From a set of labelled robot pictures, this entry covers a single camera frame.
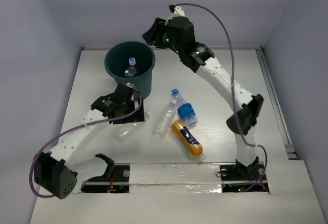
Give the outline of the clear bottle blue label white cap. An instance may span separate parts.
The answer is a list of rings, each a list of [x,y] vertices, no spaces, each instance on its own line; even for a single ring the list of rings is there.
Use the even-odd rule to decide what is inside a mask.
[[[129,66],[125,70],[125,77],[126,78],[135,77],[137,74],[137,69],[135,67],[136,59],[134,57],[130,57],[128,60],[128,63],[129,63]]]

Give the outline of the clear slim bottle white cap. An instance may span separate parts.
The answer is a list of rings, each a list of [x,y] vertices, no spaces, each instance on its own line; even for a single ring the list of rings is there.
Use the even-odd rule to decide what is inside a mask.
[[[166,136],[176,112],[177,112],[177,101],[172,99],[170,103],[165,106],[163,112],[160,115],[160,118],[153,131],[155,137],[164,138]]]

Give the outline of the crushed bottle blue label blue cap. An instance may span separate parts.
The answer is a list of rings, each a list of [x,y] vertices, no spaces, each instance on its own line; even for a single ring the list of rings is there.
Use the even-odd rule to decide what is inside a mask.
[[[187,127],[194,127],[197,125],[198,120],[192,105],[185,101],[183,96],[179,93],[178,89],[172,90],[173,98],[177,103],[177,112],[180,119]]]

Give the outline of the orange plastic bottle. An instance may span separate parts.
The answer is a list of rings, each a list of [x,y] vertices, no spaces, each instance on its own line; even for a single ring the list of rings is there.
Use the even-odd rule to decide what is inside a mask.
[[[204,161],[205,155],[200,142],[192,135],[185,123],[178,119],[170,126],[172,132],[180,139],[187,151],[198,161]]]

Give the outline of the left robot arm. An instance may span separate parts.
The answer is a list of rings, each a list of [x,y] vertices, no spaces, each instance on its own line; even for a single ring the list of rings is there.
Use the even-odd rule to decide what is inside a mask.
[[[144,99],[131,83],[120,83],[113,93],[98,97],[83,120],[48,141],[35,154],[29,186],[40,198],[64,199],[76,187],[79,173],[73,169],[87,145],[109,125],[144,121]]]

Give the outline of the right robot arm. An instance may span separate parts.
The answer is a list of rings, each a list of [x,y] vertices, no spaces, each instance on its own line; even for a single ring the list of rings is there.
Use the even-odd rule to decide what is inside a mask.
[[[242,179],[252,176],[259,163],[255,152],[254,127],[264,101],[262,95],[253,95],[232,81],[214,52],[196,41],[194,25],[187,17],[177,16],[168,21],[156,18],[142,38],[150,46],[177,53],[185,66],[206,80],[229,104],[233,114],[226,123],[235,134],[236,173]]]

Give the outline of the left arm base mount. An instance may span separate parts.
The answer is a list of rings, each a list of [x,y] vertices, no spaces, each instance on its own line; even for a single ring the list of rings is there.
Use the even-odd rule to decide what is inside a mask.
[[[116,164],[104,154],[96,154],[96,158],[106,164],[101,175],[91,177],[81,184],[83,193],[129,193],[130,164]]]

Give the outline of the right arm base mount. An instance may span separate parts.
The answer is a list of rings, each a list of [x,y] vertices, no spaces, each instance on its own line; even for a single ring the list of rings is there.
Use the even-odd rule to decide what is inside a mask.
[[[263,170],[264,164],[259,162],[257,156],[247,167],[237,160],[234,163],[220,165],[215,176],[221,179],[223,193],[269,192]]]

